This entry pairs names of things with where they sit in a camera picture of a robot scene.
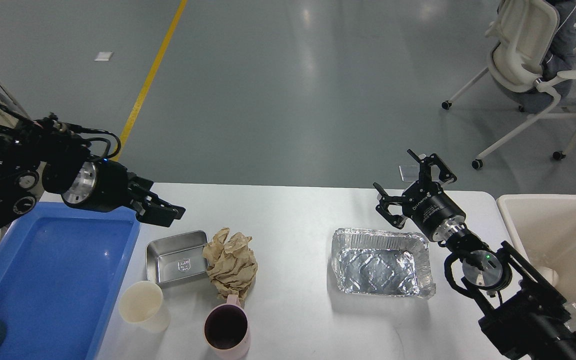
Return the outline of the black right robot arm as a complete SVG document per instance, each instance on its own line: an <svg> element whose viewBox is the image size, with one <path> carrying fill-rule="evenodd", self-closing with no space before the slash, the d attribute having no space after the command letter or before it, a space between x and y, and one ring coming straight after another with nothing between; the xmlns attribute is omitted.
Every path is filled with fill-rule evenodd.
<svg viewBox="0 0 576 360"><path fill-rule="evenodd" d="M567 299L507 241L492 250L467 227L466 213L442 187L457 176L439 155L407 153L418 164L418 178L400 195L375 182L378 214L397 229L412 220L429 241L449 250L445 278L475 301L483 314L478 326L500 354L510 360L576 360Z"/></svg>

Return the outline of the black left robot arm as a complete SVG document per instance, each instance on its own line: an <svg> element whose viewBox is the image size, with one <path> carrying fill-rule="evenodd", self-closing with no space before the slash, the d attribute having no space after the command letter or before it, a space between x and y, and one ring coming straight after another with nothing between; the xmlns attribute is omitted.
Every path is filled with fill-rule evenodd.
<svg viewBox="0 0 576 360"><path fill-rule="evenodd" d="M121 150L116 134L55 114L30 120L1 103L0 109L18 121L12 128L0 125L0 228L35 208L38 186L60 195L67 207L101 213L124 207L144 224L169 227L185 214L151 190L152 180L113 160Z"/></svg>

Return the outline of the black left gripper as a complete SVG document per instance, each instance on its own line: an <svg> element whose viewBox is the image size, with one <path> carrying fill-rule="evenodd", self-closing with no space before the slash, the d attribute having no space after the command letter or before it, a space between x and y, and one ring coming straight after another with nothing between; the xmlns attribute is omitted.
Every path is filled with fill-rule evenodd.
<svg viewBox="0 0 576 360"><path fill-rule="evenodd" d="M140 223L170 227L186 209L160 198L153 186L148 178L129 176L119 162L85 162L62 201L71 208L102 213L128 206Z"/></svg>

